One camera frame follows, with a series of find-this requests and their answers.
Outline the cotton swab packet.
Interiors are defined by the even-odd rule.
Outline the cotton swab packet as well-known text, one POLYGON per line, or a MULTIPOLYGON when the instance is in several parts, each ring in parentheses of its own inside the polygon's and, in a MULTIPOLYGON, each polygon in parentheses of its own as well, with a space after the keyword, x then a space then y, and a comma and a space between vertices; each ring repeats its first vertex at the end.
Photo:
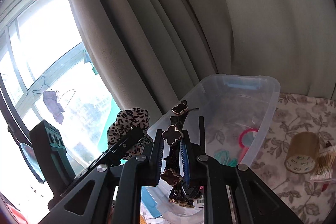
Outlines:
POLYGON ((329 182, 333 180, 333 164, 335 161, 335 146, 322 149, 317 157, 317 166, 310 176, 315 182, 329 182))

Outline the grey green curtain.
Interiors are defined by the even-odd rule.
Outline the grey green curtain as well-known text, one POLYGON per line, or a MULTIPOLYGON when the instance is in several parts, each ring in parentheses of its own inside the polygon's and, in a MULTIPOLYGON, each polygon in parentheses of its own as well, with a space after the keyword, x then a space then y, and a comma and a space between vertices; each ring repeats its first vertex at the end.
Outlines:
POLYGON ((159 119, 214 74, 335 98, 335 0, 68 0, 121 109, 159 119))

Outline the black clover headband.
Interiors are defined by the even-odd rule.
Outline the black clover headband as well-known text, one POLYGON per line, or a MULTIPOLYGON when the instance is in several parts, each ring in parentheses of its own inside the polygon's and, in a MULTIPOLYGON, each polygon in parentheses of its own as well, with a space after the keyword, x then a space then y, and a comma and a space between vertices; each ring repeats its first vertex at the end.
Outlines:
POLYGON ((183 125, 190 112, 187 101, 182 100, 171 109, 170 125, 162 133, 162 139, 169 146, 169 155, 164 158, 166 166, 160 178, 172 187, 169 202, 181 207, 193 208, 194 201, 201 196, 200 191, 187 194, 185 191, 186 180, 180 173, 180 148, 183 139, 183 125))

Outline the leopard print scrunchie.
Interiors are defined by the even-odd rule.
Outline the leopard print scrunchie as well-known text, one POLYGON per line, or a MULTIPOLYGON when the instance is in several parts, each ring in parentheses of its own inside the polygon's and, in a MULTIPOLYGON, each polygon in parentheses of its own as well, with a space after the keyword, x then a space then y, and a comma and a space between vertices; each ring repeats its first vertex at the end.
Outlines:
POLYGON ((143 132, 142 138, 131 147, 122 158, 129 160, 134 156, 140 155, 147 144, 153 143, 153 139, 148 135, 149 113, 146 109, 134 107, 121 110, 116 120, 107 129, 108 148, 113 147, 123 137, 131 133, 134 128, 140 128, 143 132))

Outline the hanging purple cloth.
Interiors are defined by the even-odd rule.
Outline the hanging purple cloth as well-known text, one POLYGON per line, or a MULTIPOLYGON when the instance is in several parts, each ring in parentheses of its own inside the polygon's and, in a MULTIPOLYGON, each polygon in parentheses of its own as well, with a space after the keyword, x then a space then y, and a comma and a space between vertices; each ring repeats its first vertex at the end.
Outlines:
POLYGON ((54 120, 59 124, 63 124, 64 121, 64 109, 58 102, 58 97, 55 91, 44 91, 43 92, 43 102, 48 108, 49 112, 52 114, 54 120))

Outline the floral table cloth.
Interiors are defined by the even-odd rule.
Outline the floral table cloth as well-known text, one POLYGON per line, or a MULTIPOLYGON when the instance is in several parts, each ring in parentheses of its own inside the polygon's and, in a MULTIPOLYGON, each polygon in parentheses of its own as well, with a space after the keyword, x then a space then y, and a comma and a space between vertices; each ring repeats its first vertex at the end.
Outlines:
MULTIPOLYGON (((266 104, 221 96, 207 129, 211 155, 241 163, 260 135, 266 104)), ((335 101, 282 93, 251 169, 304 223, 323 223, 335 211, 335 101)))

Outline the clear plastic storage bin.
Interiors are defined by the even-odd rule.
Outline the clear plastic storage bin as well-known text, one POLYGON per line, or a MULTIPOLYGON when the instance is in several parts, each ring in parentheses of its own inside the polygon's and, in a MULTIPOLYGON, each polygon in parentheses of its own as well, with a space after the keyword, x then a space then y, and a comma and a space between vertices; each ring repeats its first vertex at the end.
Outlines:
MULTIPOLYGON (((280 83, 266 76, 212 75, 201 80, 182 100, 193 110, 183 129, 192 143, 200 144, 198 117, 205 119, 206 154, 223 165, 243 163, 251 166, 269 130, 280 95, 280 83), (258 129, 243 160, 239 162, 240 134, 258 129)), ((156 208, 169 223, 203 223, 203 205, 181 207, 169 202, 172 187, 160 180, 155 188, 147 187, 156 208)))

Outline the brown packing tape roll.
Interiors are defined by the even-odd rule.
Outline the brown packing tape roll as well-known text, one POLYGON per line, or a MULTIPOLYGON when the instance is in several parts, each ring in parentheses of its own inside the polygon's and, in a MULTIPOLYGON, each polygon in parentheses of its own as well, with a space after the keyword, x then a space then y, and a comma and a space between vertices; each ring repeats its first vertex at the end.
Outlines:
POLYGON ((300 132, 290 141, 285 168, 295 174, 311 173, 317 166, 319 137, 313 132, 300 132))

